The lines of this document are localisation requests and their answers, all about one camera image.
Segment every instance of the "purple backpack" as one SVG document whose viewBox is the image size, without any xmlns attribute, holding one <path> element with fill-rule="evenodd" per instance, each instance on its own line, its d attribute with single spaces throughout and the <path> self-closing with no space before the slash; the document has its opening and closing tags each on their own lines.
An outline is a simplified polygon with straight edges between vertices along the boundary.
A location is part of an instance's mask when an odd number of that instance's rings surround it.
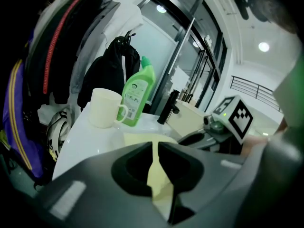
<svg viewBox="0 0 304 228">
<path fill-rule="evenodd" d="M 13 67 L 5 93 L 3 127 L 8 143 L 36 178 L 42 177 L 43 148 L 27 138 L 23 123 L 23 73 L 21 59 Z"/>
</svg>

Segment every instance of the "yellow strap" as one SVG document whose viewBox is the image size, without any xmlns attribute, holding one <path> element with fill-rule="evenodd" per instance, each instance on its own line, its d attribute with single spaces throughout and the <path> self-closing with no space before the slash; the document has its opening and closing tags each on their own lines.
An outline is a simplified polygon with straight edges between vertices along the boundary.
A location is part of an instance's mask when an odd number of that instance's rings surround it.
<svg viewBox="0 0 304 228">
<path fill-rule="evenodd" d="M 19 133 L 17 130 L 17 123 L 16 123 L 16 116 L 15 116 L 15 83 L 16 83 L 17 72 L 21 65 L 21 62 L 22 62 L 22 60 L 20 59 L 13 67 L 13 70 L 11 73 L 11 80 L 9 82 L 9 86 L 10 86 L 9 87 L 9 117 L 10 117 L 9 119 L 10 119 L 11 128 L 13 131 L 14 139 L 17 144 L 19 153 L 20 153 L 24 163 L 26 164 L 27 168 L 29 170 L 32 170 L 32 166 L 31 166 L 31 164 L 28 160 L 28 157 L 26 156 L 23 146 L 21 144 L 21 140 L 20 140 Z"/>
</svg>

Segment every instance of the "black backpack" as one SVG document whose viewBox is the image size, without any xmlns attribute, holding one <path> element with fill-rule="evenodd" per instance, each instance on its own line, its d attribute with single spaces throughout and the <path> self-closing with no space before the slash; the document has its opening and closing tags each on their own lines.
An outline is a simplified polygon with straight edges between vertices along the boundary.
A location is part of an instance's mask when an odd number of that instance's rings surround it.
<svg viewBox="0 0 304 228">
<path fill-rule="evenodd" d="M 98 57 L 87 71 L 77 103 L 81 108 L 91 100 L 95 88 L 123 93 L 125 82 L 139 71 L 140 57 L 130 45 L 130 31 L 125 37 L 116 37 L 102 57 Z"/>
</svg>

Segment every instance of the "bottle label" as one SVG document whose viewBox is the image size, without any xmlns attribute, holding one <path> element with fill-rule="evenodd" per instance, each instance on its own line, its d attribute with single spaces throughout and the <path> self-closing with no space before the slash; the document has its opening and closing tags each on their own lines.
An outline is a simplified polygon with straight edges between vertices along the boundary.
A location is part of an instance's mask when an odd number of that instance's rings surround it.
<svg viewBox="0 0 304 228">
<path fill-rule="evenodd" d="M 141 104 L 142 98 L 146 89 L 148 87 L 148 82 L 137 79 L 134 80 L 131 86 L 128 87 L 124 94 L 123 104 L 126 105 L 129 109 L 127 118 L 133 120 L 137 113 L 137 110 Z"/>
</svg>

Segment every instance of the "mug handle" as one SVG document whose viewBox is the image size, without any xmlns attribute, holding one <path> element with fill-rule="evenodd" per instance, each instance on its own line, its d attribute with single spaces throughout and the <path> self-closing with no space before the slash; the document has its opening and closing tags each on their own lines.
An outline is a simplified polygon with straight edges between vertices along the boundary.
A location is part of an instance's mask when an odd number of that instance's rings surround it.
<svg viewBox="0 0 304 228">
<path fill-rule="evenodd" d="M 121 123 L 121 122 L 123 122 L 127 118 L 128 113 L 129 113 L 129 108 L 126 105 L 124 105 L 124 104 L 120 104 L 119 107 L 123 107 L 125 109 L 125 114 L 123 116 L 123 119 L 119 120 L 119 121 L 116 120 L 117 122 Z"/>
</svg>

